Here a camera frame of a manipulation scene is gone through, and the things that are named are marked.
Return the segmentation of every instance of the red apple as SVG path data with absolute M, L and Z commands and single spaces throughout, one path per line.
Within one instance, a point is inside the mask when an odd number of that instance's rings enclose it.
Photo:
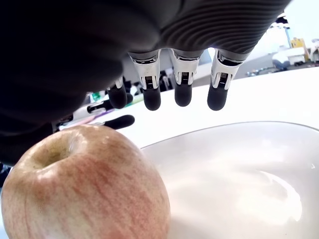
M 6 179 L 10 239 L 165 239 L 169 201 L 155 167 L 105 126 L 77 126 L 29 149 Z

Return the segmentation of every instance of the black fingertip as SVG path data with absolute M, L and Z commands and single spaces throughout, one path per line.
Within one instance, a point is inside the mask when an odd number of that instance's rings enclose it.
M 127 104 L 133 101 L 133 96 L 130 93 L 126 93 L 126 97 L 127 97 Z
M 124 84 L 119 89 L 117 89 L 116 87 L 111 88 L 108 91 L 108 94 L 110 103 L 114 108 L 121 109 L 127 104 L 127 94 Z
M 176 85 L 175 102 L 181 107 L 188 106 L 191 101 L 192 85 Z
M 116 119 L 107 121 L 104 123 L 104 126 L 110 127 L 112 129 L 121 129 L 134 124 L 135 118 L 132 115 L 125 115 L 118 117 Z
M 214 88 L 211 84 L 209 84 L 209 92 L 207 97 L 207 104 L 213 111 L 221 110 L 226 103 L 228 90 L 224 90 L 223 88 Z
M 156 111 L 160 107 L 160 88 L 143 89 L 144 104 L 150 111 Z

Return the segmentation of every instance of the white table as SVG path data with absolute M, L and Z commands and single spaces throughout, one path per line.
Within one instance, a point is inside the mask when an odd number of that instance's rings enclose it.
M 155 112 L 148 111 L 141 102 L 97 120 L 133 115 L 135 123 L 119 132 L 138 147 L 235 122 L 286 121 L 319 128 L 319 67 L 235 80 L 229 89 L 226 106 L 218 112 L 207 106 L 208 87 L 194 88 L 192 101 L 184 108 L 174 102 L 174 91 L 168 91 L 161 94 L 161 107 Z M 7 239 L 2 218 L 0 238 Z

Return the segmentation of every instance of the robotic hand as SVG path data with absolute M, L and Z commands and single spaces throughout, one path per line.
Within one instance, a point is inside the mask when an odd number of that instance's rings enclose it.
M 87 92 L 107 89 L 110 103 L 123 107 L 121 60 L 127 53 L 146 107 L 158 109 L 162 48 L 171 49 L 175 101 L 182 107 L 191 100 L 203 50 L 216 49 L 207 103 L 220 110 L 238 68 L 289 1 L 7 2 L 1 6 L 0 136 L 41 140 L 33 132 L 72 114 Z

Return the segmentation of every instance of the apple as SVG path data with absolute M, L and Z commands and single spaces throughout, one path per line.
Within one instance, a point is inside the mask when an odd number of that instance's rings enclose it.
M 165 239 L 170 221 L 156 168 L 105 126 L 66 129 L 30 148 L 1 207 L 10 239 Z

